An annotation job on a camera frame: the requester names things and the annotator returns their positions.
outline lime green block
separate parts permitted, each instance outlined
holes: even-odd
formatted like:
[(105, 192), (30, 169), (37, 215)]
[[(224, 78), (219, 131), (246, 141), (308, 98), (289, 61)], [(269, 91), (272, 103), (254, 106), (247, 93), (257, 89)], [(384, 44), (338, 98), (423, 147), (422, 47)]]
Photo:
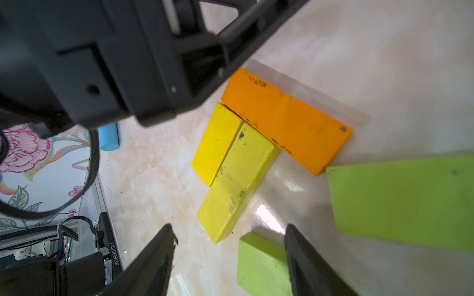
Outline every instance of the lime green block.
[(252, 296), (291, 296), (285, 248), (255, 233), (238, 246), (237, 283)]
[(340, 232), (474, 251), (474, 155), (327, 172)]

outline orange wooden block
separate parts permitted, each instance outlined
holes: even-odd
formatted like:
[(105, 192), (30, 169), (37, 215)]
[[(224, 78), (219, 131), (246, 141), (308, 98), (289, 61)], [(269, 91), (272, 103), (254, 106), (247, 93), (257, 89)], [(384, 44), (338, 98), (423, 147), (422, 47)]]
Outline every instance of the orange wooden block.
[(232, 75), (222, 102), (313, 175), (321, 174), (352, 128), (244, 69)]

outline floral wallpaper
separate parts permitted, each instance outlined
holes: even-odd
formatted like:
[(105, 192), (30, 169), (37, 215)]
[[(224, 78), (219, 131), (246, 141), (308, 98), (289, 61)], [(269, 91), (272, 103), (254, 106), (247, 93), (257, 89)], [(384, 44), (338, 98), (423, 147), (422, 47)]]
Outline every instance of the floral wallpaper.
[[(36, 136), (27, 125), (3, 131), (10, 144), (0, 164), (0, 198), (9, 205), (37, 212), (64, 204), (84, 184), (89, 163), (89, 134), (81, 126), (49, 139)], [(28, 221), (0, 213), (0, 233), (56, 224), (79, 213), (80, 199), (66, 211)]]

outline wire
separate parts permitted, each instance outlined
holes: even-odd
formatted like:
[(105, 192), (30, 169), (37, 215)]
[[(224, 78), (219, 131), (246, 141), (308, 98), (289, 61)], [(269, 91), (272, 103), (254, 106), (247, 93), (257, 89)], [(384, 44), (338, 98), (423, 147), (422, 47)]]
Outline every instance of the wire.
[(85, 217), (85, 216), (72, 216), (72, 217), (69, 217), (67, 218), (66, 220), (62, 221), (59, 225), (58, 225), (58, 237), (59, 237), (59, 247), (58, 247), (58, 251), (56, 251), (54, 254), (52, 254), (50, 257), (54, 257), (56, 255), (59, 256), (59, 258), (62, 258), (64, 256), (64, 239), (63, 239), (63, 236), (61, 235), (61, 227), (63, 226), (63, 223), (66, 222), (66, 221), (69, 221), (69, 220), (73, 220), (73, 219), (80, 219), (80, 220), (84, 220), (86, 221), (87, 223), (89, 223), (89, 227), (91, 229), (91, 232), (96, 235), (97, 234), (97, 231), (95, 230), (94, 228), (94, 225), (92, 224), (92, 221), (88, 218), (88, 217)]
[[(89, 187), (91, 187), (91, 185), (93, 184), (93, 182), (95, 181), (95, 178), (97, 176), (97, 171), (99, 170), (99, 160), (100, 160), (99, 135), (97, 134), (96, 129), (90, 129), (89, 134), (91, 135), (91, 156), (90, 156), (91, 164), (90, 164), (90, 167), (89, 167), (89, 173), (86, 177), (86, 182), (84, 183), (84, 187), (82, 188), (82, 190), (78, 194), (76, 194), (73, 198), (71, 198), (64, 205), (62, 205), (62, 206), (60, 206), (56, 209), (46, 211), (46, 212), (29, 212), (29, 211), (25, 211), (25, 210), (20, 210), (16, 207), (13, 207), (13, 206), (10, 206), (10, 205), (4, 203), (2, 200), (0, 200), (0, 212), (4, 213), (4, 214), (6, 214), (10, 217), (16, 217), (16, 218), (22, 218), (22, 219), (28, 219), (28, 220), (29, 219), (42, 219), (42, 218), (46, 218), (46, 217), (49, 217), (49, 216), (52, 216), (56, 213), (61, 212), (66, 207), (71, 205), (73, 202), (78, 200), (84, 194), (84, 192), (86, 192), (89, 189)], [(6, 138), (6, 136), (4, 135), (3, 132), (1, 132), (0, 137), (2, 138), (2, 141), (4, 143), (7, 143), (6, 147), (9, 148), (8, 140), (7, 140), (7, 138)], [(1, 151), (1, 157), (2, 158), (0, 158), (0, 159), (2, 161), (5, 159), (7, 153), (8, 153), (8, 149), (3, 149)]]
[(5, 160), (5, 158), (7, 157), (8, 155), (8, 150), (10, 149), (10, 143), (8, 143), (8, 139), (7, 137), (5, 136), (5, 134), (3, 133), (3, 131), (0, 130), (0, 138), (1, 138), (1, 150), (0, 150), (0, 164), (3, 163), (3, 161)]
[[(10, 232), (10, 233), (0, 235), (0, 242), (4, 241), (4, 240), (15, 238), (15, 237), (30, 235), (32, 233), (41, 233), (41, 232), (46, 232), (46, 231), (51, 231), (51, 230), (57, 231), (57, 226), (56, 225), (38, 226), (38, 227), (34, 227), (34, 228), (28, 228), (28, 229), (15, 231), (15, 232)], [(63, 225), (63, 233), (64, 233), (64, 235), (69, 236), (70, 238), (72, 238), (75, 241), (78, 241), (78, 239), (79, 239), (79, 237), (77, 235), (77, 232), (75, 232), (74, 230), (72, 230), (72, 229), (70, 229), (70, 228), (68, 228), (64, 225)]]
[(43, 243), (43, 250), (45, 250), (46, 256), (48, 256), (48, 255), (49, 255), (49, 252), (46, 251), (45, 244), (46, 244), (46, 243)]
[(0, 249), (0, 252), (1, 251), (7, 251), (7, 250), (16, 250), (16, 249), (21, 249), (21, 248), (25, 248), (25, 247), (29, 247), (31, 245), (34, 245), (34, 244), (37, 244), (37, 243), (40, 243), (42, 241), (46, 241), (50, 238), (54, 238), (54, 237), (57, 237), (57, 235), (50, 235), (48, 237), (43, 237), (43, 238), (40, 238), (40, 239), (37, 239), (35, 241), (31, 241), (31, 242), (25, 242), (25, 243), (21, 243), (21, 244), (18, 244), (18, 245), (14, 245), (14, 246), (11, 246), (11, 247), (7, 247), (7, 248), (3, 248), (3, 249)]

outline table surface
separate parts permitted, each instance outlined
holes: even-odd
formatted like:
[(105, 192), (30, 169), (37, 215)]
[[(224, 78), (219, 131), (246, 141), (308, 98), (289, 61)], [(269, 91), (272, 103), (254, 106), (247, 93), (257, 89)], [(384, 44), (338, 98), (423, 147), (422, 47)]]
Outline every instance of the table surface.
[[(210, 30), (233, 15), (203, 7)], [(473, 63), (473, 1), (320, 0), (244, 68), (353, 127), (333, 162), (340, 165), (472, 152)], [(474, 294), (472, 253), (339, 234), (326, 175), (284, 153), (233, 233), (212, 244), (196, 217), (209, 189), (191, 161), (225, 86), (175, 120), (148, 129), (121, 121), (120, 148), (101, 154), (125, 266), (171, 223), (179, 245), (168, 295), (246, 295), (236, 282), (239, 238), (253, 230), (281, 242), (293, 223), (361, 295)]]

